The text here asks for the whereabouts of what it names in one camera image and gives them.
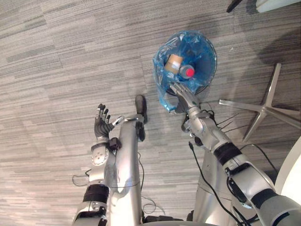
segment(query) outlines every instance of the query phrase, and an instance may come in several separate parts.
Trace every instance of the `metal star base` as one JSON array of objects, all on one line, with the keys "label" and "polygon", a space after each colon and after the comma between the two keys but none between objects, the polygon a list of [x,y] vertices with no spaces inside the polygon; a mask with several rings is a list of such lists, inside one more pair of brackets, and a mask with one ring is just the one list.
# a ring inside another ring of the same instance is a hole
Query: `metal star base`
[{"label": "metal star base", "polygon": [[253,121],[251,127],[248,129],[248,131],[246,132],[246,134],[243,138],[244,142],[250,138],[250,136],[253,134],[253,132],[257,129],[259,124],[262,122],[262,120],[267,115],[271,115],[271,116],[273,116],[281,121],[284,121],[298,129],[301,129],[301,121],[300,121],[301,112],[272,107],[272,101],[273,101],[273,97],[274,97],[274,93],[275,93],[275,89],[276,89],[278,76],[280,74],[280,68],[281,68],[281,64],[278,63],[275,67],[272,82],[269,86],[269,90],[264,99],[263,105],[250,105],[250,104],[238,103],[238,102],[221,100],[221,99],[219,101],[219,104],[221,104],[221,105],[237,107],[237,108],[246,109],[246,110],[250,110],[250,111],[254,111],[254,112],[258,113],[255,120]]}]

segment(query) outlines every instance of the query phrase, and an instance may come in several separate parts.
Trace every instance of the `red bottle cap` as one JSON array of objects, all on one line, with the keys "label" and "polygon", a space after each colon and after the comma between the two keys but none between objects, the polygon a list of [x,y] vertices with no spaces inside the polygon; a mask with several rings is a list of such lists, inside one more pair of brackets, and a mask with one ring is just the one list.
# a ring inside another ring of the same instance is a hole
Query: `red bottle cap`
[{"label": "red bottle cap", "polygon": [[191,68],[187,69],[187,70],[186,70],[186,76],[187,76],[187,77],[192,77],[192,76],[194,76],[194,70],[191,69]]}]

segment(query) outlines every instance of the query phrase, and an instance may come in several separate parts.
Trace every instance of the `white object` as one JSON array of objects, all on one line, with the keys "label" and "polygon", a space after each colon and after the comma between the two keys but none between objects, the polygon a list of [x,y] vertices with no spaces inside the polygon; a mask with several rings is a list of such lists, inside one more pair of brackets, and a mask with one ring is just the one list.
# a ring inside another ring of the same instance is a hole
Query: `white object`
[{"label": "white object", "polygon": [[301,205],[301,137],[284,160],[276,179],[275,189]]},{"label": "white object", "polygon": [[283,6],[288,6],[297,3],[301,0],[257,0],[256,9],[263,13]]}]

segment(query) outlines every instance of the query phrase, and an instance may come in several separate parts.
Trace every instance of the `robotic hand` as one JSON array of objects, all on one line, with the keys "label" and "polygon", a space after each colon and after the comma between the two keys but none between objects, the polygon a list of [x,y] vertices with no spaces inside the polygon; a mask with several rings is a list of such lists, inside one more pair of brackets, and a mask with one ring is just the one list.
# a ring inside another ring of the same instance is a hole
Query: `robotic hand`
[{"label": "robotic hand", "polygon": [[98,143],[108,142],[109,132],[124,120],[124,116],[120,116],[113,123],[109,123],[111,116],[107,115],[108,112],[109,110],[105,108],[105,105],[99,104],[94,123],[94,133]]},{"label": "robotic hand", "polygon": [[170,88],[179,99],[177,113],[187,113],[189,109],[198,107],[198,100],[188,88],[180,83],[174,83]]}]

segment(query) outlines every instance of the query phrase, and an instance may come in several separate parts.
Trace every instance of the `trash bag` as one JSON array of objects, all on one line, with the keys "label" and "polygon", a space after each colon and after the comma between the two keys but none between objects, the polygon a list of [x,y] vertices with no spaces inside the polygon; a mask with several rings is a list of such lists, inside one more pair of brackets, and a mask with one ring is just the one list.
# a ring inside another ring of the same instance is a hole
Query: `trash bag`
[{"label": "trash bag", "polygon": [[[183,57],[181,65],[191,65],[195,74],[190,79],[183,79],[179,74],[167,71],[164,66],[171,54]],[[153,76],[157,85],[160,103],[169,111],[177,104],[168,101],[174,95],[169,85],[183,83],[194,94],[208,86],[216,71],[216,52],[212,43],[199,31],[180,31],[159,48],[153,57]]]}]

